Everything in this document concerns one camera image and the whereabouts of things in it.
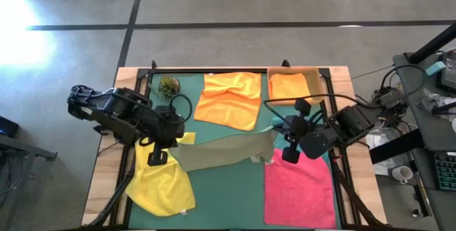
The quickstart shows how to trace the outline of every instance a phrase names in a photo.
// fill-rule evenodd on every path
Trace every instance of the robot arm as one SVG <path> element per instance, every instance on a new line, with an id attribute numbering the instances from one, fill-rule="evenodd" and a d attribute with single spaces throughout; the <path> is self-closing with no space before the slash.
<path id="1" fill-rule="evenodd" d="M 344 95 L 314 95 L 314 96 L 343 96 Z M 347 106 L 326 120 L 322 128 L 313 129 L 312 123 L 304 119 L 309 115 L 310 105 L 303 98 L 285 98 L 280 100 L 296 100 L 295 109 L 299 115 L 290 115 L 284 119 L 284 124 L 275 126 L 275 130 L 284 134 L 290 146 L 284 149 L 282 159 L 297 163 L 301 147 L 306 156 L 316 159 L 335 146 L 349 146 L 365 137 L 374 128 L 379 117 L 390 118 L 405 113 L 406 97 L 397 88 L 385 87 L 377 91 L 375 98 L 368 104 L 360 103 Z"/>
<path id="2" fill-rule="evenodd" d="M 100 92 L 74 86 L 67 103 L 72 116 L 98 122 L 100 125 L 94 127 L 97 132 L 111 130 L 123 145 L 133 145 L 137 140 L 140 145 L 155 142 L 149 165 L 165 164 L 167 153 L 162 149 L 177 146 L 176 138 L 184 135 L 185 119 L 175 113 L 172 104 L 152 109 L 151 100 L 128 88 Z M 148 138 L 148 142 L 143 143 L 143 138 Z"/>

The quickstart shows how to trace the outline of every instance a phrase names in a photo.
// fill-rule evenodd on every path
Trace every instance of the white cup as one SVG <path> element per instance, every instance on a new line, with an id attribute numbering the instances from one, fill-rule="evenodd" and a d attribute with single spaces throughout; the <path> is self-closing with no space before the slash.
<path id="1" fill-rule="evenodd" d="M 393 178 L 400 181 L 401 184 L 406 184 L 407 180 L 413 177 L 413 171 L 407 166 L 400 166 L 393 169 Z"/>

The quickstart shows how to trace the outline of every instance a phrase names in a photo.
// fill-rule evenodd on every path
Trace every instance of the wire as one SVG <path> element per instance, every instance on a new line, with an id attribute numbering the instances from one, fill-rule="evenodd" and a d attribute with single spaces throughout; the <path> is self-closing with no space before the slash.
<path id="1" fill-rule="evenodd" d="M 390 77 L 390 82 L 389 82 L 390 87 L 393 86 L 393 85 L 391 84 L 391 81 L 393 80 L 394 75 L 397 75 L 397 74 L 398 74 L 398 72 L 395 72 L 395 73 L 393 73 L 393 75 L 391 75 L 391 77 Z"/>
<path id="2" fill-rule="evenodd" d="M 102 149 L 100 152 L 98 152 L 97 157 L 100 156 L 100 154 L 101 154 L 102 152 L 106 151 L 106 150 L 109 149 L 109 148 L 112 148 L 114 145 L 117 145 L 118 143 L 119 143 L 119 142 L 115 142 L 114 144 L 109 145 L 107 148 Z"/>
<path id="3" fill-rule="evenodd" d="M 285 122 L 286 124 L 288 124 L 290 127 L 292 127 L 292 124 L 290 122 L 288 122 L 282 115 L 280 115 L 279 113 L 277 113 L 268 103 L 271 103 L 271 102 L 279 102 L 279 101 L 295 101 L 295 100 L 299 100 L 299 99 L 306 99 L 306 98 L 312 98 L 312 97 L 319 97 L 319 96 L 332 96 L 332 97 L 341 97 L 341 98 L 345 98 L 345 99 L 348 99 L 350 101 L 353 101 L 355 103 L 357 103 L 358 105 L 360 106 L 363 106 L 363 107 L 366 107 L 366 108 L 372 108 L 372 109 L 375 109 L 375 108 L 379 108 L 380 106 L 368 106 L 367 104 L 365 103 L 362 103 L 358 100 L 356 100 L 355 98 L 351 98 L 350 96 L 346 96 L 346 95 L 342 95 L 342 94 L 335 94 L 335 93 L 325 93 L 325 94 L 316 94 L 316 95 L 310 95 L 310 96 L 303 96 L 303 97 L 299 97 L 299 98 L 278 98 L 278 99 L 268 99 L 268 100 L 265 100 L 263 101 L 263 104 L 266 108 L 268 108 L 268 110 L 270 110 L 275 116 L 279 117 L 281 120 L 283 120 L 283 122 Z"/>
<path id="4" fill-rule="evenodd" d="M 318 122 L 323 119 L 323 114 L 321 114 L 312 124 L 311 124 L 311 130 L 313 130 L 316 125 L 318 124 Z"/>
<path id="5" fill-rule="evenodd" d="M 356 142 L 357 142 L 357 143 L 360 143 L 361 145 L 365 145 L 365 146 L 367 146 L 369 149 L 371 149 L 371 147 L 370 147 L 367 143 L 364 143 L 364 142 L 361 141 L 361 140 L 358 140 L 358 141 L 356 141 Z"/>
<path id="6" fill-rule="evenodd" d="M 181 123 L 184 123 L 186 122 L 187 120 L 190 119 L 190 117 L 192 117 L 192 113 L 193 113 L 193 105 L 192 105 L 192 101 L 190 101 L 190 99 L 184 95 L 184 94 L 176 94 L 174 95 L 173 97 L 171 97 L 171 101 L 170 101 L 170 109 L 171 109 L 171 112 L 174 113 L 176 116 L 178 116 L 178 114 L 176 113 L 176 111 L 174 110 L 174 107 L 172 106 L 172 102 L 178 98 L 178 97 L 183 97 L 187 102 L 188 102 L 188 106 L 189 106 L 189 113 L 188 113 L 188 116 L 183 120 L 183 121 L 177 121 L 177 122 L 172 122 L 172 121 L 168 121 L 168 120 L 165 120 L 165 122 L 168 122 L 168 123 L 171 123 L 171 124 L 181 124 Z"/>
<path id="7" fill-rule="evenodd" d="M 358 95 L 358 94 L 355 94 L 355 97 L 361 99 L 364 103 L 369 103 L 366 99 L 364 99 L 363 97 L 361 97 L 361 96 Z"/>
<path id="8" fill-rule="evenodd" d="M 385 76 L 383 77 L 382 84 L 381 84 L 381 86 L 380 86 L 380 90 L 383 89 L 383 86 L 385 85 L 386 78 L 387 78 L 392 72 L 397 71 L 397 70 L 400 69 L 400 68 L 405 68 L 405 67 L 412 67 L 412 68 L 416 68 L 416 69 L 420 70 L 421 72 L 423 72 L 423 79 L 421 80 L 421 84 L 420 84 L 419 86 L 417 86 L 415 89 L 413 89 L 412 91 L 410 91 L 410 92 L 408 92 L 408 93 L 403 94 L 401 97 L 396 98 L 396 99 L 394 99 L 393 101 L 399 101 L 399 100 L 403 100 L 403 99 L 405 99 L 405 98 L 408 98 L 408 97 L 409 97 L 411 94 L 413 94 L 414 92 L 419 91 L 419 90 L 425 85 L 425 83 L 426 83 L 426 71 L 425 71 L 423 68 L 419 67 L 419 66 L 416 66 L 416 65 L 413 65 L 413 64 L 407 64 L 407 65 L 404 65 L 404 66 L 395 67 L 393 70 L 390 70 L 389 72 L 387 72 L 387 73 L 385 74 Z M 378 98 L 372 100 L 372 102 L 376 102 L 376 101 L 378 101 L 378 100 L 380 100 L 380 99 L 381 99 L 381 96 L 379 96 Z M 383 105 L 388 105 L 389 103 L 392 103 L 393 101 L 387 102 L 387 103 L 383 103 Z"/>
<path id="9" fill-rule="evenodd" d="M 6 181 L 5 187 L 8 187 L 11 184 L 11 156 L 8 155 L 8 180 Z M 4 195 L 3 200 L 0 202 L 0 209 L 3 206 L 3 204 L 6 202 L 6 198 L 8 197 L 8 193 Z"/>
<path id="10" fill-rule="evenodd" d="M 318 114 L 323 114 L 323 110 L 318 110 L 318 111 L 316 111 L 316 112 L 309 118 L 309 122 L 312 123 L 312 122 L 314 121 L 314 118 L 315 118 Z"/>
<path id="11" fill-rule="evenodd" d="M 421 67 L 419 67 L 419 66 L 416 66 L 416 65 L 413 65 L 413 64 L 406 64 L 406 65 L 403 65 L 403 66 L 395 67 L 393 70 L 389 70 L 389 72 L 387 72 L 387 73 L 385 74 L 385 76 L 383 77 L 383 80 L 382 80 L 382 84 L 381 84 L 381 86 L 380 86 L 380 89 L 383 88 L 383 86 L 385 85 L 386 78 L 387 78 L 392 72 L 397 71 L 397 70 L 399 70 L 399 69 L 401 69 L 401 68 L 406 68 L 406 67 L 416 68 L 416 69 L 422 71 L 423 74 L 424 74 L 422 84 L 424 85 L 425 77 L 426 77 L 426 71 L 423 70 L 423 68 L 421 68 Z"/>
<path id="12" fill-rule="evenodd" d="M 355 78 L 360 78 L 360 77 L 363 77 L 363 76 L 366 76 L 366 75 L 369 75 L 369 74 L 372 74 L 372 73 L 376 73 L 376 72 L 385 70 L 385 69 L 387 69 L 387 68 L 391 68 L 391 67 L 393 67 L 393 66 L 394 66 L 394 64 L 393 64 L 393 65 L 390 65 L 390 66 L 386 66 L 386 67 L 380 68 L 380 69 L 375 70 L 375 71 L 371 71 L 371 72 L 364 73 L 364 74 L 361 74 L 361 75 L 358 75 L 358 76 L 354 76 L 354 77 L 351 78 L 351 80 L 354 80 Z"/>
<path id="13" fill-rule="evenodd" d="M 17 182 L 19 182 L 20 179 L 22 178 L 22 174 L 23 174 L 23 171 L 24 171 L 24 167 L 22 166 L 22 160 L 21 160 L 20 157 L 19 157 L 19 160 L 21 161 L 21 164 L 19 164 L 19 165 L 21 166 L 21 174 L 17 177 L 17 179 L 14 181 L 14 183 L 13 183 L 8 189 L 6 189 L 6 190 L 3 191 L 3 192 L 0 192 L 0 195 L 5 195 L 5 194 L 7 194 L 9 191 L 11 191 L 14 187 L 16 187 Z"/>
<path id="14" fill-rule="evenodd" d="M 122 96 L 122 95 L 118 95 L 118 94 L 114 94 L 114 93 L 111 93 L 111 95 L 113 96 L 116 96 L 116 97 L 119 97 L 119 98 L 122 98 L 126 101 L 129 101 L 131 103 L 134 103 L 135 105 L 141 107 L 141 108 L 144 108 L 145 110 L 147 111 L 151 111 L 152 113 L 154 113 L 160 120 L 163 120 L 165 121 L 166 123 L 169 123 L 169 124 L 181 124 L 181 123 L 184 123 L 185 121 L 189 120 L 190 117 L 192 116 L 192 113 L 193 113 L 193 105 L 192 105 L 192 102 L 190 101 L 190 99 L 186 96 L 186 95 L 183 95 L 183 94 L 176 94 L 174 95 L 172 98 L 171 98 L 171 101 L 170 101 L 170 110 L 172 113 L 174 113 L 176 116 L 178 116 L 178 114 L 176 113 L 176 111 L 174 111 L 172 109 L 172 102 L 174 101 L 174 99 L 176 99 L 177 97 L 181 96 L 183 98 L 185 98 L 185 100 L 187 100 L 187 102 L 189 103 L 189 106 L 190 106 L 190 112 L 189 112 L 189 115 L 186 117 L 186 119 L 184 119 L 183 121 L 169 121 L 169 120 L 166 120 L 164 119 L 160 114 L 156 113 L 153 109 L 151 109 L 151 107 L 149 105 L 145 106 L 141 103 L 138 103 L 132 99 L 129 99 L 128 97 L 126 96 Z"/>
<path id="15" fill-rule="evenodd" d="M 400 123 L 404 123 L 405 124 L 405 126 L 408 128 L 407 132 L 412 131 L 412 128 L 410 127 L 410 124 L 406 123 L 404 120 L 401 120 Z"/>

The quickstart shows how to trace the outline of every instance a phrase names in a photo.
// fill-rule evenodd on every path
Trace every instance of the microfiber cloth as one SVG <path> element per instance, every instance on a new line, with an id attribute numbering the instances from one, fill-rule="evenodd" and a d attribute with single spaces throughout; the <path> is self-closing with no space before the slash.
<path id="1" fill-rule="evenodd" d="M 271 160 L 277 132 L 272 126 L 258 133 L 228 135 L 193 145 L 178 145 L 170 153 L 184 171 L 238 163 L 249 157 Z"/>
<path id="2" fill-rule="evenodd" d="M 209 73 L 194 119 L 249 131 L 255 128 L 260 106 L 260 73 Z"/>
<path id="3" fill-rule="evenodd" d="M 268 225 L 336 229 L 333 187 L 328 166 L 300 153 L 297 164 L 281 159 L 274 149 L 264 166 L 264 221 Z"/>
<path id="4" fill-rule="evenodd" d="M 298 98 L 310 96 L 306 78 L 302 73 L 280 74 L 276 73 L 269 79 L 269 99 Z"/>
<path id="5" fill-rule="evenodd" d="M 177 142 L 192 144 L 195 142 L 195 133 L 184 133 Z M 155 143 L 146 146 L 139 145 L 139 142 L 135 144 L 135 175 L 127 186 L 127 195 L 144 210 L 160 217 L 193 209 L 195 196 L 190 179 L 172 155 L 168 153 L 168 161 L 164 165 L 147 164 L 149 153 L 153 152 L 154 146 Z"/>

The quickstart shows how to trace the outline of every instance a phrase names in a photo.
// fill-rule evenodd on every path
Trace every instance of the khaki towel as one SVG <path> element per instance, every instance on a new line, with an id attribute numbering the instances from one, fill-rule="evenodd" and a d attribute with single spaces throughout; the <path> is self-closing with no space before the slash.
<path id="1" fill-rule="evenodd" d="M 183 171 L 201 170 L 237 163 L 261 156 L 270 161 L 274 154 L 277 132 L 269 127 L 260 133 L 229 135 L 205 143 L 170 148 Z"/>

